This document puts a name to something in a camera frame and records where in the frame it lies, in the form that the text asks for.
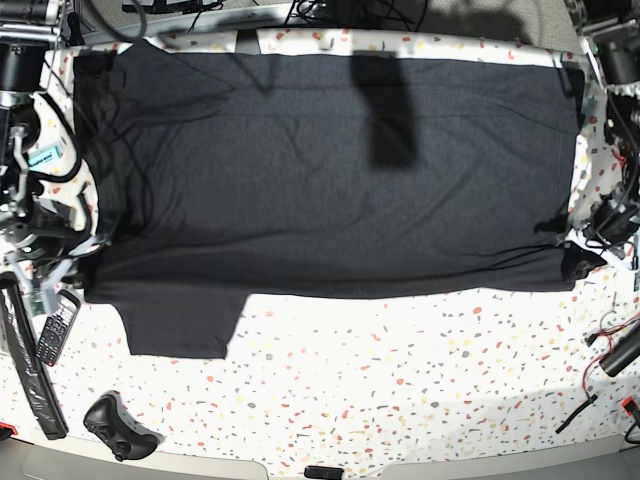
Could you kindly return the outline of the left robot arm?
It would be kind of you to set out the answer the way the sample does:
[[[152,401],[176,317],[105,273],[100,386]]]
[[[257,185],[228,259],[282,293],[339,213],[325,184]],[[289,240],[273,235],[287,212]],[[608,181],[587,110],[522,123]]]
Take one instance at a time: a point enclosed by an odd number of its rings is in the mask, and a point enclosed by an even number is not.
[[[639,3],[567,1],[595,80],[604,92],[604,136],[620,164],[621,180],[592,208],[582,230],[586,245],[623,258],[639,257]]]

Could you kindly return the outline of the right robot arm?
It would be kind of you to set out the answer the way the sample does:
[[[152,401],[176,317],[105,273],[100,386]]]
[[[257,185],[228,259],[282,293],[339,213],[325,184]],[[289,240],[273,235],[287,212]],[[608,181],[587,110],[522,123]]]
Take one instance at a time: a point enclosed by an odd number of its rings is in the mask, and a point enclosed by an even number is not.
[[[98,196],[73,127],[67,1],[1,4],[1,266],[54,313],[79,260],[98,250]]]

